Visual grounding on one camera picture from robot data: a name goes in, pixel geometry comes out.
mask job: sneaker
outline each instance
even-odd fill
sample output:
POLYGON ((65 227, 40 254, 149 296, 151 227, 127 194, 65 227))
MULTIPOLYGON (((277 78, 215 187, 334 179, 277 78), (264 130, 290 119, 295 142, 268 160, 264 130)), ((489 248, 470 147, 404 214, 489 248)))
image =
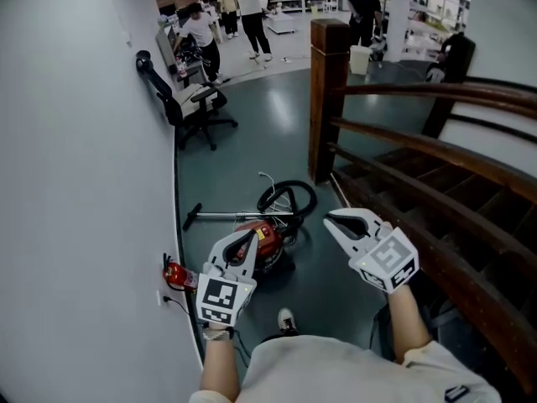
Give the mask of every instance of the sneaker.
POLYGON ((296 331, 295 316, 287 307, 280 309, 278 313, 278 326, 283 334, 298 334, 296 331))

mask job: fire extinguisher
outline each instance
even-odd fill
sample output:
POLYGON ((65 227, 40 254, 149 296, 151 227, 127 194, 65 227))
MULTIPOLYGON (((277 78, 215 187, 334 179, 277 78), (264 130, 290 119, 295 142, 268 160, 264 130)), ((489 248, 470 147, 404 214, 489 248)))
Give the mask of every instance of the fire extinguisher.
POLYGON ((166 284, 172 290, 196 291, 198 287, 198 274, 175 263, 166 253, 164 253, 164 269, 162 270, 162 275, 166 284))

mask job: staircase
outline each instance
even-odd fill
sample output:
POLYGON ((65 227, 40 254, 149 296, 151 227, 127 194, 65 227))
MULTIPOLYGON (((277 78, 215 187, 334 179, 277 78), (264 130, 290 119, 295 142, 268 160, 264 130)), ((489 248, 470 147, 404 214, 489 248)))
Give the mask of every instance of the staircase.
POLYGON ((311 32, 311 178, 333 181, 343 205, 366 207, 401 227, 420 251, 421 269, 497 351, 524 393, 535 396, 537 180, 434 137, 347 121, 341 113, 351 94, 438 97, 442 112, 431 113, 425 128, 439 133, 453 118, 537 144, 514 128, 452 115, 446 105, 466 102, 537 119, 537 91, 477 78, 464 84, 347 86, 345 24, 316 20, 311 32), (337 143, 341 129, 398 147, 375 158, 356 156, 337 143), (336 155, 350 164, 333 168, 336 155))

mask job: green floor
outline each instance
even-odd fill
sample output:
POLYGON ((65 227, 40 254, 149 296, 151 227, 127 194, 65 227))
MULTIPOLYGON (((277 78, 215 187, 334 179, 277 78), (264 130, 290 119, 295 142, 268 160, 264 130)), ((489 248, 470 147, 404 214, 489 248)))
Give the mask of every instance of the green floor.
MULTIPOLYGON (((416 82, 418 73, 389 63, 370 66, 370 74, 349 83, 416 82)), ((197 203, 207 212, 255 210, 258 198, 276 181, 308 177, 310 71, 294 71, 224 87, 228 104, 220 118, 232 117, 238 128, 211 129, 218 150, 211 152, 200 135, 179 158, 181 221, 197 203)), ((432 102, 402 97, 348 97, 344 117, 420 132, 432 102)), ((340 143, 359 154, 376 155, 393 148, 356 133, 341 133, 340 143)), ((347 266, 348 258, 325 230, 322 218, 341 207, 329 185, 317 186, 319 204, 305 219, 303 232, 288 252, 296 270, 259 288, 237 328, 252 350, 278 331, 276 316, 287 306, 301 333, 339 338, 366 347, 372 319, 384 296, 363 283, 347 266)), ((185 261, 201 270, 212 245, 233 231, 233 222, 196 221, 183 234, 185 261)))

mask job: office chair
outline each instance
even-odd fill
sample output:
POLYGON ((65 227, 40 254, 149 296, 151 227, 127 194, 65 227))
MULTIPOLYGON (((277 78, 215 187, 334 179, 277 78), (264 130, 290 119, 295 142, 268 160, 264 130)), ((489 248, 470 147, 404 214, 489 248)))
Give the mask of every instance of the office chair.
POLYGON ((211 83, 191 84, 184 90, 173 94, 169 85, 159 76, 153 68, 151 54, 147 50, 140 50, 136 54, 136 68, 140 75, 146 77, 156 88, 157 97, 164 104, 164 111, 168 122, 177 127, 187 129, 186 134, 180 138, 178 147, 184 149, 186 141, 201 131, 207 138, 211 150, 216 150, 207 128, 212 125, 231 124, 238 126, 234 119, 210 120, 211 115, 218 115, 220 107, 227 103, 226 96, 211 83))

